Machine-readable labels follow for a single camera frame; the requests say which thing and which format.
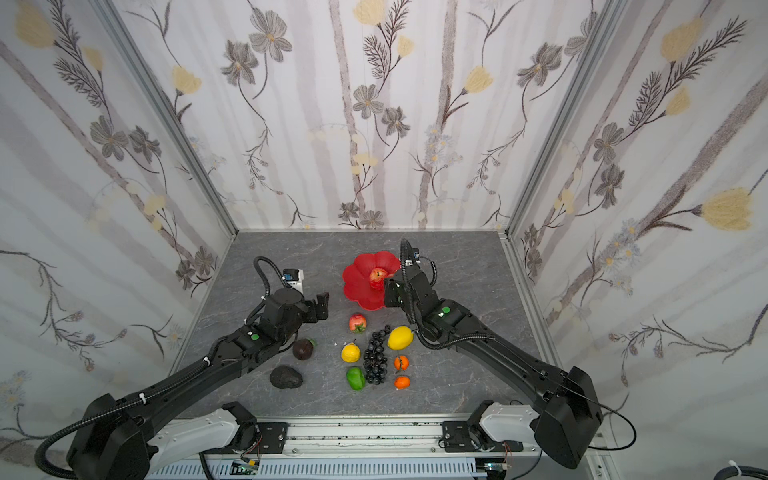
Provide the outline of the red crinkled fake fruit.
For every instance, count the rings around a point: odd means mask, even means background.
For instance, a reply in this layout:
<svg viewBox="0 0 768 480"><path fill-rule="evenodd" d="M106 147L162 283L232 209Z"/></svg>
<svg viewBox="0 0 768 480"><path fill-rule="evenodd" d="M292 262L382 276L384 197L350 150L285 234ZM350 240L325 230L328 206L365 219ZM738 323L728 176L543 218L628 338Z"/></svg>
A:
<svg viewBox="0 0 768 480"><path fill-rule="evenodd" d="M384 282L389 278L390 273L380 267L376 267L371 270L369 274L369 284L374 289L382 289Z"/></svg>

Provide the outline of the dark purple fake mangosteen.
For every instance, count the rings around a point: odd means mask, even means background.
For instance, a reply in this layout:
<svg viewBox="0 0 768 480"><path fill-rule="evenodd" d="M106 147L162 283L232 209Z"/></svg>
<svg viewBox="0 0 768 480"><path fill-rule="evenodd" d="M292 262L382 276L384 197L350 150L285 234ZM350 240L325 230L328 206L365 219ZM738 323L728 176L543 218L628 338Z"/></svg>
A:
<svg viewBox="0 0 768 480"><path fill-rule="evenodd" d="M302 338L296 340L292 345L292 354L299 361L309 360L315 349L315 342L311 339Z"/></svg>

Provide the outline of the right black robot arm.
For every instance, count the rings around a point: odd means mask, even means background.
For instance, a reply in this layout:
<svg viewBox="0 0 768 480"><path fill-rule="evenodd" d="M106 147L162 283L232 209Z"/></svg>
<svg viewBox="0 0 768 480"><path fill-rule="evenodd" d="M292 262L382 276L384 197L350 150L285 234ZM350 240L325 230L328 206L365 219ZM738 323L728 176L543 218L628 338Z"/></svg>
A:
<svg viewBox="0 0 768 480"><path fill-rule="evenodd" d="M454 348L483 365L529 400L533 440L552 460L574 469L581 462L604 415L591 377L565 371L513 345L460 303L440 298L422 272L411 268L384 281L384 304L398 307L430 350Z"/></svg>

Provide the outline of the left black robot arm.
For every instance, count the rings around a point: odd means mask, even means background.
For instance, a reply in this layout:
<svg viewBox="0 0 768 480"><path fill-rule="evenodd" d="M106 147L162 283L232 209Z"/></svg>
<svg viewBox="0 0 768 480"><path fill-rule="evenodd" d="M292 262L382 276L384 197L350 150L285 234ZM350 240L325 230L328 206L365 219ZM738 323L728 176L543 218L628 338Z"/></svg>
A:
<svg viewBox="0 0 768 480"><path fill-rule="evenodd" d="M237 402L199 418L178 415L226 383L278 355L305 323L328 317L329 295L307 300L293 288L267 296L252 319L217 339L196 363L121 399L105 394L82 420L51 436L74 437L64 478L143 479L154 471L209 449L249 448L261 440L255 416Z"/></svg>

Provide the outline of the red fake apple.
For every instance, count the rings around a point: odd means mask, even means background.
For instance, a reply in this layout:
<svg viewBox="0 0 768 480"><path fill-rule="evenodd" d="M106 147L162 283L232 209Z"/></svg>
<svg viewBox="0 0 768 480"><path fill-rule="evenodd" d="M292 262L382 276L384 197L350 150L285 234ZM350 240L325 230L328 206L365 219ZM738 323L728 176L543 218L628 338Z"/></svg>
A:
<svg viewBox="0 0 768 480"><path fill-rule="evenodd" d="M353 333L363 333L368 326L367 319L362 314L353 314L348 320L348 328Z"/></svg>

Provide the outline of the yellow fake lemon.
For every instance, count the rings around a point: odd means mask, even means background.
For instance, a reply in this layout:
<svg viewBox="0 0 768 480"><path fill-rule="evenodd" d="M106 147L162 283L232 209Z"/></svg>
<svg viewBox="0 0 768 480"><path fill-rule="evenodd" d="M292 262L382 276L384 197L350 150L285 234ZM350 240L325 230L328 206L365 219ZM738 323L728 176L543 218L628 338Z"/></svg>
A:
<svg viewBox="0 0 768 480"><path fill-rule="evenodd" d="M393 351L401 351L412 344L414 333L408 326L393 329L387 340L387 346Z"/></svg>

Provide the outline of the red flower-shaped fruit bowl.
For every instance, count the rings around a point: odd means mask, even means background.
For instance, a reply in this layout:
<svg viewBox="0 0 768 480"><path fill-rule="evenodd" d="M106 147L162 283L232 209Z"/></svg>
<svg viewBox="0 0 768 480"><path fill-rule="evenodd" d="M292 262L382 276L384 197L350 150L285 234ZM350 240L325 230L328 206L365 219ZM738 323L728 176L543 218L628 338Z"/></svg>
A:
<svg viewBox="0 0 768 480"><path fill-rule="evenodd" d="M390 278L400 269L399 259L387 251L363 253L358 255L342 273L345 297L368 311L376 311L384 307L384 285L382 289L374 289L369 284L369 274L376 267L386 269L390 273Z"/></svg>

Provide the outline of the yellow fake pear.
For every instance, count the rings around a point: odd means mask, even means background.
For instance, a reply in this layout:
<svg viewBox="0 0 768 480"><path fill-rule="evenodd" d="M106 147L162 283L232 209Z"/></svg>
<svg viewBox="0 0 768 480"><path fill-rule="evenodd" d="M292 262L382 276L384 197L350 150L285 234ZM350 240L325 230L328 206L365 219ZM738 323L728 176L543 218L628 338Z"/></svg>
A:
<svg viewBox="0 0 768 480"><path fill-rule="evenodd" d="M360 360L361 350L355 342L346 344L341 351L341 359L346 363L356 363Z"/></svg>

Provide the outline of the dark fake avocado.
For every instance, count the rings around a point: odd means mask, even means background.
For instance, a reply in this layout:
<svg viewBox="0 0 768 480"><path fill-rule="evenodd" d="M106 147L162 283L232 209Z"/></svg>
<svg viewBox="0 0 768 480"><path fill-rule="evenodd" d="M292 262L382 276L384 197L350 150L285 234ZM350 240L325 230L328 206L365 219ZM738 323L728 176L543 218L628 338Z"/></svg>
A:
<svg viewBox="0 0 768 480"><path fill-rule="evenodd" d="M287 365L279 365L269 375L271 385L279 390L297 389L304 383L300 372Z"/></svg>

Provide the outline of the orange fake tangerine upper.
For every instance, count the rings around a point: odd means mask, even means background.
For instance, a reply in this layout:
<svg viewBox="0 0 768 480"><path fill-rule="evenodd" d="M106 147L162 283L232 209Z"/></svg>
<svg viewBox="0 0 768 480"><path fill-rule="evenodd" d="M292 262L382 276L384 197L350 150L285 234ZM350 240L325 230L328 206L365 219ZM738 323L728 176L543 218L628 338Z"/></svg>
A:
<svg viewBox="0 0 768 480"><path fill-rule="evenodd" d="M397 372L404 372L409 367L409 360L405 355L398 355L394 359L393 366Z"/></svg>

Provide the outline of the orange fake tangerine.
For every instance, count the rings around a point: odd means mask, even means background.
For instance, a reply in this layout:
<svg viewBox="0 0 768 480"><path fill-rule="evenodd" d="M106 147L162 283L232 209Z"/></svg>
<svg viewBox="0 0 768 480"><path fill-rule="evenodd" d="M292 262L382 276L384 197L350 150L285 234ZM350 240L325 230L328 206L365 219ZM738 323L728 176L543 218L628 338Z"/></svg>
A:
<svg viewBox="0 0 768 480"><path fill-rule="evenodd" d="M398 355L394 359L393 366L397 372L404 372L409 367L409 360L405 355Z"/></svg>
<svg viewBox="0 0 768 480"><path fill-rule="evenodd" d="M403 390L409 388L411 380L407 376L398 376L395 378L394 386L397 390Z"/></svg>

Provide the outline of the green fake lime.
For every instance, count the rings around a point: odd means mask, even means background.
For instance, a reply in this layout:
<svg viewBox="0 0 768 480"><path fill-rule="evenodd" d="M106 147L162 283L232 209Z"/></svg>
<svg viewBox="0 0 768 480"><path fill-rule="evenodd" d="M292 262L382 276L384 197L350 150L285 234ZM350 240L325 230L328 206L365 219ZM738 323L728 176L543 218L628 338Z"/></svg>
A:
<svg viewBox="0 0 768 480"><path fill-rule="evenodd" d="M346 380L354 391L361 391L366 385L364 372L359 367L351 367L346 372Z"/></svg>

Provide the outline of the black fake grape bunch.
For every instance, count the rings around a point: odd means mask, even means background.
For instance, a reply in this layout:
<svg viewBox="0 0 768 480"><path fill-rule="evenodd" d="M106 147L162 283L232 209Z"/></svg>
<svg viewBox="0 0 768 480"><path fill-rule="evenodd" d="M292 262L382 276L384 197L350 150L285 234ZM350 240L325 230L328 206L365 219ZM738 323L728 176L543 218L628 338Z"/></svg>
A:
<svg viewBox="0 0 768 480"><path fill-rule="evenodd" d="M385 355L385 345L392 331L390 325L374 331L368 339L363 353L364 378L372 385L382 384L388 374L388 357Z"/></svg>

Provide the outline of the orange fake tangerine lower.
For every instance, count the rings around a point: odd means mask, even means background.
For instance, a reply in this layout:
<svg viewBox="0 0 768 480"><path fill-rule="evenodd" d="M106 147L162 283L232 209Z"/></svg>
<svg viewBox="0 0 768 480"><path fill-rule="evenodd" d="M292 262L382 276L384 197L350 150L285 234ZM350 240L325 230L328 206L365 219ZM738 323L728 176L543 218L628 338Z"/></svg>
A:
<svg viewBox="0 0 768 480"><path fill-rule="evenodd" d="M407 376L398 376L395 378L394 386L397 390L403 390L409 388L411 380Z"/></svg>

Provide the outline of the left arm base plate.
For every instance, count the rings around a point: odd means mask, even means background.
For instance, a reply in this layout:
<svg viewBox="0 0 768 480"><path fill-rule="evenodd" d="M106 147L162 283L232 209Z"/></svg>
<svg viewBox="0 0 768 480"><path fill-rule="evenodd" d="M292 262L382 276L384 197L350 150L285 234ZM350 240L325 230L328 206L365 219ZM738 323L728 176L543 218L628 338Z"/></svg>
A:
<svg viewBox="0 0 768 480"><path fill-rule="evenodd" d="M240 441L241 450L250 454L282 454L288 439L287 422L259 422L247 425Z"/></svg>

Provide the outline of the aluminium mounting rail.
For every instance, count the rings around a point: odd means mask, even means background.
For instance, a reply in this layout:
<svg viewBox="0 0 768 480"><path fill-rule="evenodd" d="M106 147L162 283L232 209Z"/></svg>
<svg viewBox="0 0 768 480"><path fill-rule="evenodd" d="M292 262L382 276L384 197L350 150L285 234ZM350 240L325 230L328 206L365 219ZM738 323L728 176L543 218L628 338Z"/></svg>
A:
<svg viewBox="0 0 768 480"><path fill-rule="evenodd" d="M288 439L282 454L245 455L239 447L247 425L259 423L255 418L239 420L224 409L194 419L174 420L151 440L151 471L177 461L195 457L201 452L223 451L246 460L320 459L320 458L432 458L489 457L504 461L505 453L446 453L438 445L443 421L467 421L497 442L520 442L526 448L544 453L533 440L531 420L538 415L528 405L483 405L468 418L461 416L363 416L306 417L273 419L262 422L287 422Z"/></svg>

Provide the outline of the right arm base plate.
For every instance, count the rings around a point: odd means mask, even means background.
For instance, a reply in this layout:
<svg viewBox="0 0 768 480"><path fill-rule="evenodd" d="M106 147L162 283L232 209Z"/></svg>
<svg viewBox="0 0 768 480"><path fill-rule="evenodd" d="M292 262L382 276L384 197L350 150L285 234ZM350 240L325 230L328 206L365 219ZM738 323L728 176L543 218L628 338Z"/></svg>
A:
<svg viewBox="0 0 768 480"><path fill-rule="evenodd" d="M520 442L492 440L467 421L443 421L441 430L438 445L446 453L517 453L524 450Z"/></svg>

